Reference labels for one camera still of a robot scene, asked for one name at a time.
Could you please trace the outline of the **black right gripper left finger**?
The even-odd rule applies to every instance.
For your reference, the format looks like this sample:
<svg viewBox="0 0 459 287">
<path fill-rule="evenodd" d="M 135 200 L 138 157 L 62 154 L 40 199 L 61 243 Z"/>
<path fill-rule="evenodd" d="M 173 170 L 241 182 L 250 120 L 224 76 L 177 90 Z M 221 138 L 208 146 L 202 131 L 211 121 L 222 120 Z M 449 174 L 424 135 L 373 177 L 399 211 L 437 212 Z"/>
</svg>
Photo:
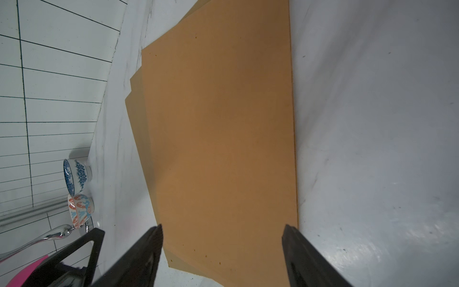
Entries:
<svg viewBox="0 0 459 287">
<path fill-rule="evenodd" d="M 150 228 L 94 287 L 153 287 L 163 247 L 161 225 Z"/>
</svg>

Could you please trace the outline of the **brown kraft file bag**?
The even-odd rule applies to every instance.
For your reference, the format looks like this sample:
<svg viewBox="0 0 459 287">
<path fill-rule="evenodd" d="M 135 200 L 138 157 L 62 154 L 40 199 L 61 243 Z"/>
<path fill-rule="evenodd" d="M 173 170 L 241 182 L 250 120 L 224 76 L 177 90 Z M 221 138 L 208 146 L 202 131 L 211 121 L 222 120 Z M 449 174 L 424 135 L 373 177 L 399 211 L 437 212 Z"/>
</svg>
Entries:
<svg viewBox="0 0 459 287">
<path fill-rule="evenodd" d="M 298 223 L 288 1 L 210 1 L 142 52 L 164 248 L 226 287 L 286 287 Z"/>
</svg>

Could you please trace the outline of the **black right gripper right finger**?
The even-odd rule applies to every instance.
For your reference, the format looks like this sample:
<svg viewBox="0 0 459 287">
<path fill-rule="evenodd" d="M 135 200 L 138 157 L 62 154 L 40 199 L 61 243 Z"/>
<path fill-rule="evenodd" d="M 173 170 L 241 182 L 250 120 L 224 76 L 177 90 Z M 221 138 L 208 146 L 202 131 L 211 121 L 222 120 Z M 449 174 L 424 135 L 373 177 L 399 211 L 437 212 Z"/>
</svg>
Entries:
<svg viewBox="0 0 459 287">
<path fill-rule="evenodd" d="M 282 246 L 290 286 L 350 286 L 350 283 L 334 269 L 297 228 L 285 225 Z"/>
</svg>

